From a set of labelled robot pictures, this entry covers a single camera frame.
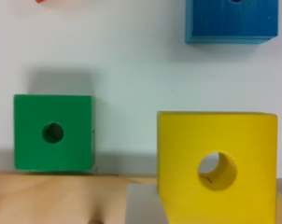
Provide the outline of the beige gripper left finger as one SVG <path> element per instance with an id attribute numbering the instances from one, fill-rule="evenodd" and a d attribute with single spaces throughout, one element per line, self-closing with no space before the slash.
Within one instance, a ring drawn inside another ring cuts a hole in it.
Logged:
<path id="1" fill-rule="evenodd" d="M 155 184 L 129 184 L 125 224 L 169 224 Z"/>

